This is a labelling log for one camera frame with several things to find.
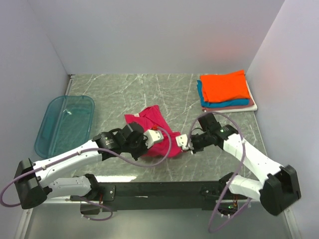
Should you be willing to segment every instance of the transparent plastic bin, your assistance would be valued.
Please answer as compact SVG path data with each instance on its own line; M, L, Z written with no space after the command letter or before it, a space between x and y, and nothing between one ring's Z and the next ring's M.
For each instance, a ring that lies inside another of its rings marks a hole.
M47 159L87 142L94 107L88 96L60 96L51 101L34 144L35 152Z

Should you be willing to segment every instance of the orange towel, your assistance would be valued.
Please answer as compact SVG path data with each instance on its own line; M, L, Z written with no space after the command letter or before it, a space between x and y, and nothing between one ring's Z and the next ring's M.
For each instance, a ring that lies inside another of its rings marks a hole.
M200 76L206 102L220 103L235 99L250 99L244 70L226 75Z

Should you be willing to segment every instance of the folded cloth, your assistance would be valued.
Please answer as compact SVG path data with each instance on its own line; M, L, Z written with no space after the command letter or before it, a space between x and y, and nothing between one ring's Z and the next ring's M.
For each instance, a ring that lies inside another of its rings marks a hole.
M235 99L235 100L231 100L231 101L224 101L221 103L205 102L203 94L202 94L202 82L201 81L197 81L197 91L199 94L200 104L202 107L222 108L222 107L228 107L228 106L246 106L249 104L249 99Z
M244 70L227 75L203 75L200 76L200 80L206 102L220 103L235 99L250 99Z
M166 121L164 120L163 116L161 115L160 108L158 105L151 106L145 108L142 112L136 115L124 115L126 123L136 122L141 125L144 131L153 128L154 126L159 126L165 129L171 137L171 151L168 157L174 157L180 153L182 153L181 148L177 145L175 137L180 135L180 132L173 132ZM164 140L161 143L154 144L148 152L147 156L155 157L158 155L165 156L169 147L169 140L165 133L163 133Z
M246 106L227 106L222 108L208 108L208 107L202 107L202 111L221 111L221 110L235 110L235 109L244 109L253 106L255 103L252 99L249 99L249 104Z

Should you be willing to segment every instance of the marble tabletop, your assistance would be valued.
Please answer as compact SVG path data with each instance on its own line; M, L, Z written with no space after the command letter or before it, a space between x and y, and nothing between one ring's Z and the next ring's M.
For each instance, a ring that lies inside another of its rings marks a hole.
M159 105L163 117L173 131L188 133L193 120L202 113L196 80L199 74L103 74L73 75L69 95L87 95L95 102L91 137L102 131L125 125L124 114L136 114L145 107ZM265 148L253 112L227 114L241 127L245 138L265 153ZM216 116L222 125L229 122ZM156 158L139 162L154 163ZM67 176L92 173L110 181L202 181L218 180L235 171L239 161L219 147L210 146L195 155L189 152L170 158L154 168L130 165L118 158L84 166ZM242 167L240 175L255 178Z

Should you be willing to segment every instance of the folded blue towel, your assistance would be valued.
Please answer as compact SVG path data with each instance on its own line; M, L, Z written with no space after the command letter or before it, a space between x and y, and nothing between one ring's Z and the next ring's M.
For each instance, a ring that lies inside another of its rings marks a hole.
M202 91L202 82L200 80L197 81L197 90L200 97L200 104L202 107L207 108L222 108L227 106L246 106L249 104L249 99L236 99L231 101L224 101L221 103L210 103L205 102L203 97L203 91Z

